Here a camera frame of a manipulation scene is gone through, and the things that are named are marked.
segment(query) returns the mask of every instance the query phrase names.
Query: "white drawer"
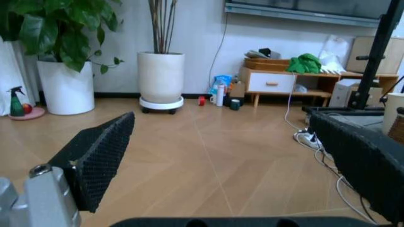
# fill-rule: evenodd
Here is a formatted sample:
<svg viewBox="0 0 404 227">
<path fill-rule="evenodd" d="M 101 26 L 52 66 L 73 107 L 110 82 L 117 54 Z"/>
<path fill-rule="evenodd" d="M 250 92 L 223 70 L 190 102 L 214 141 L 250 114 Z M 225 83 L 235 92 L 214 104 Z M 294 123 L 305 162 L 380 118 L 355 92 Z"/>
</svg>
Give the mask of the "white drawer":
<svg viewBox="0 0 404 227">
<path fill-rule="evenodd" d="M 248 92 L 290 93 L 294 84 L 295 76 L 291 74 L 252 72 Z"/>
</svg>

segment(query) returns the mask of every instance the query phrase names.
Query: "drawer handle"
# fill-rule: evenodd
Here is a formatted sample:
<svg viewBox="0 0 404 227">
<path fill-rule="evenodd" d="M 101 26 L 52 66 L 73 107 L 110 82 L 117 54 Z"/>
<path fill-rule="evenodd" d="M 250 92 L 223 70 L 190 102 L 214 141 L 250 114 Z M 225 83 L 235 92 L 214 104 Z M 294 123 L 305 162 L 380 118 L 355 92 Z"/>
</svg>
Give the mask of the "drawer handle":
<svg viewBox="0 0 404 227">
<path fill-rule="evenodd" d="M 278 83 L 276 82 L 266 82 L 267 86 L 278 86 Z"/>
</svg>

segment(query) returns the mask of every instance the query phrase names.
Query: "white bottle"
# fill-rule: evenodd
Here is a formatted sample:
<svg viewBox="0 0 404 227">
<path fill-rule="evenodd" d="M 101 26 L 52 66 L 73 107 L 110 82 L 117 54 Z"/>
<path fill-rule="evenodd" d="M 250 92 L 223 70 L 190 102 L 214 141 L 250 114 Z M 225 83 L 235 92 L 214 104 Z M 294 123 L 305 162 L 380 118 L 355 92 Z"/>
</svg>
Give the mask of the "white bottle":
<svg viewBox="0 0 404 227">
<path fill-rule="evenodd" d="M 219 84 L 216 96 L 216 106 L 223 106 L 224 84 Z"/>
</svg>

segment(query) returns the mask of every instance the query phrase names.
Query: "red apple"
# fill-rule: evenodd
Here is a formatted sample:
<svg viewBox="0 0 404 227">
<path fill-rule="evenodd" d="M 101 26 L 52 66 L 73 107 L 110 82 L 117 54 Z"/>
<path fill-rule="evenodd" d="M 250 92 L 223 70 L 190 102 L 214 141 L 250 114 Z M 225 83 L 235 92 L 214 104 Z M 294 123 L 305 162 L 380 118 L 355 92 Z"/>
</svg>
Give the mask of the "red apple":
<svg viewBox="0 0 404 227">
<path fill-rule="evenodd" d="M 32 106 L 30 104 L 24 103 L 22 104 L 22 108 L 24 109 L 25 114 L 32 112 Z"/>
</svg>

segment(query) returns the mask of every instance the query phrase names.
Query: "wooden cabinet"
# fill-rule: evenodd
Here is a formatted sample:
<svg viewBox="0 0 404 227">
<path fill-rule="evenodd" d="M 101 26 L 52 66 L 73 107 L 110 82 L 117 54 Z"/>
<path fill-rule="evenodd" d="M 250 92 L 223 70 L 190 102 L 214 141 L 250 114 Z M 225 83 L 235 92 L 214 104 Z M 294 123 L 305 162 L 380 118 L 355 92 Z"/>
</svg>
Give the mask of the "wooden cabinet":
<svg viewBox="0 0 404 227">
<path fill-rule="evenodd" d="M 246 84 L 246 93 L 254 97 L 254 107 L 258 106 L 260 95 L 289 95 L 291 92 L 293 96 L 311 96 L 314 99 L 317 97 L 323 98 L 323 106 L 327 106 L 336 82 L 345 78 L 360 79 L 362 78 L 362 74 L 353 72 L 346 72 L 342 75 L 325 73 L 298 74 L 291 72 L 252 70 L 243 67 L 240 70 L 240 78 Z M 316 89 L 309 89 L 308 92 L 305 93 L 293 91 L 297 79 L 304 80 L 307 78 L 317 79 Z M 378 74 L 376 75 L 376 79 L 379 80 L 383 92 L 386 92 L 394 85 L 398 76 L 395 74 Z"/>
</svg>

